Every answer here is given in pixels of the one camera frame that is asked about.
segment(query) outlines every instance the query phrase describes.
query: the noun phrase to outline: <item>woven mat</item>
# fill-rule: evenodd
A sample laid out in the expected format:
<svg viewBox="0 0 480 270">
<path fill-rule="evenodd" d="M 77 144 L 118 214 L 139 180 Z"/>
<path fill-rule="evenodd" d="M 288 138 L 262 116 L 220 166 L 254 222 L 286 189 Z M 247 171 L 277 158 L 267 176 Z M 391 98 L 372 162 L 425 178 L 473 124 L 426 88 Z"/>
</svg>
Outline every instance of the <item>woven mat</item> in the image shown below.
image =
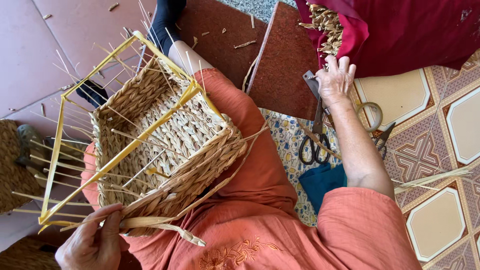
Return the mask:
<svg viewBox="0 0 480 270">
<path fill-rule="evenodd" d="M 306 170 L 318 167 L 319 164 L 314 162 L 312 165 L 305 165 L 300 161 L 298 157 L 298 148 L 305 134 L 294 117 L 266 109 L 260 109 L 260 111 L 262 112 L 264 118 L 268 121 L 272 139 L 277 146 L 278 155 L 282 160 L 288 180 L 297 192 L 298 201 L 295 205 L 295 211 L 298 213 L 299 219 L 304 224 L 314 227 L 317 225 L 317 216 L 313 211 L 312 203 L 308 199 L 307 194 L 298 181 L 298 177 Z M 301 121 L 302 124 L 311 129 L 313 121 L 308 121 L 305 119 L 301 119 Z M 324 125 L 324 133 L 330 139 L 331 149 L 334 152 L 339 153 L 338 139 L 336 138 L 335 131 L 332 128 Z M 304 155 L 308 155 L 308 157 L 311 155 L 311 149 L 309 147 L 306 149 L 306 151 L 304 151 Z M 341 160 L 330 157 L 330 163 L 334 167 L 338 164 L 341 164 Z"/>
<path fill-rule="evenodd" d="M 0 253 L 0 269 L 60 270 L 55 250 L 29 237 L 24 237 Z"/>
<path fill-rule="evenodd" d="M 27 169 L 14 163 L 20 155 L 17 125 L 12 120 L 0 120 L 0 213 L 31 201 L 12 194 L 12 191 L 40 195 L 43 189 Z"/>
</svg>

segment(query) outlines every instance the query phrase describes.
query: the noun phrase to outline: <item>embroidered flower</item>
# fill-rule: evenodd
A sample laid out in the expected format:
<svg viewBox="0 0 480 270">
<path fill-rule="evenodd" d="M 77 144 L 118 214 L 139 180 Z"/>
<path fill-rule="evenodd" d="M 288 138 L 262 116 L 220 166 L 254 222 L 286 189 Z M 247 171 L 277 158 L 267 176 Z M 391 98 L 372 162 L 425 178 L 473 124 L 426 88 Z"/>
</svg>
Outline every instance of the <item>embroidered flower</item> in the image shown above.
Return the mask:
<svg viewBox="0 0 480 270">
<path fill-rule="evenodd" d="M 272 250 L 284 252 L 278 246 L 272 243 L 260 243 L 260 237 L 255 236 L 255 240 L 245 239 L 243 242 L 238 242 L 230 249 L 224 248 L 223 253 L 216 249 L 212 253 L 207 251 L 203 258 L 199 261 L 200 269 L 205 270 L 226 270 L 229 267 L 226 264 L 227 259 L 233 260 L 235 265 L 239 266 L 246 260 L 255 261 L 255 252 L 261 248 L 268 247 Z"/>
</svg>

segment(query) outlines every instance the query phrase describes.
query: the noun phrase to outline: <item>wrist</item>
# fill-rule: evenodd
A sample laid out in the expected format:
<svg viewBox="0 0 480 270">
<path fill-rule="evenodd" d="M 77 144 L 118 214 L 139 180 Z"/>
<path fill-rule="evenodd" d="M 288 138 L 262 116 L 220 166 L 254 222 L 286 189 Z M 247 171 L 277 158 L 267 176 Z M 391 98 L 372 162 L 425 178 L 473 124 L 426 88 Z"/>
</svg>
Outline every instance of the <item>wrist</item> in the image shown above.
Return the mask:
<svg viewBox="0 0 480 270">
<path fill-rule="evenodd" d="M 333 102 L 328 102 L 326 105 L 331 112 L 353 108 L 353 103 L 348 97 L 336 99 Z"/>
</svg>

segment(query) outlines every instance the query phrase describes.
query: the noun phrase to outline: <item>orange dress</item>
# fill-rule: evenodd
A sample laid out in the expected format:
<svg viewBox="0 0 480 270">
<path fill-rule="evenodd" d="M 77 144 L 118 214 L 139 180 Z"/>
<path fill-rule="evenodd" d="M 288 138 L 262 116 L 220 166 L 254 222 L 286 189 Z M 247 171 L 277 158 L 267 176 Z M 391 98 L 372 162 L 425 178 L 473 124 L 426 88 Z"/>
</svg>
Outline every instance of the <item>orange dress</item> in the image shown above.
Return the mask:
<svg viewBox="0 0 480 270">
<path fill-rule="evenodd" d="M 205 69 L 203 74 L 210 99 L 242 135 L 258 132 L 264 119 L 252 99 L 217 69 Z M 195 76 L 201 84 L 199 73 Z M 230 176 L 241 159 L 212 185 Z M 86 155 L 85 161 L 94 164 L 94 157 Z M 83 172 L 83 182 L 91 176 Z M 89 188 L 96 189 L 96 184 Z M 97 192 L 84 190 L 84 194 L 91 203 L 97 202 Z M 229 184 L 173 223 L 200 237 L 206 246 L 193 245 L 174 231 L 125 240 L 144 270 L 421 269 L 402 213 L 387 196 L 365 188 L 330 191 L 317 228 L 298 219 L 293 210 L 296 202 L 297 194 L 266 131 Z"/>
</svg>

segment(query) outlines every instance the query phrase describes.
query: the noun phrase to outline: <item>blue fabric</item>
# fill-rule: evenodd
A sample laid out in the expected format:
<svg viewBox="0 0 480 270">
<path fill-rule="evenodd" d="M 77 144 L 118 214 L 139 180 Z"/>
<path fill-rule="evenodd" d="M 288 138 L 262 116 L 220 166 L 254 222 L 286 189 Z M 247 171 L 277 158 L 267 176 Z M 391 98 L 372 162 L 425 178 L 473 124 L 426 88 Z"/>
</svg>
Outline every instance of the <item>blue fabric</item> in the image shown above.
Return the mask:
<svg viewBox="0 0 480 270">
<path fill-rule="evenodd" d="M 311 201 L 315 214 L 322 206 L 325 193 L 339 187 L 347 186 L 347 176 L 343 164 L 331 168 L 330 163 L 320 164 L 300 175 L 299 181 L 308 199 Z"/>
</svg>

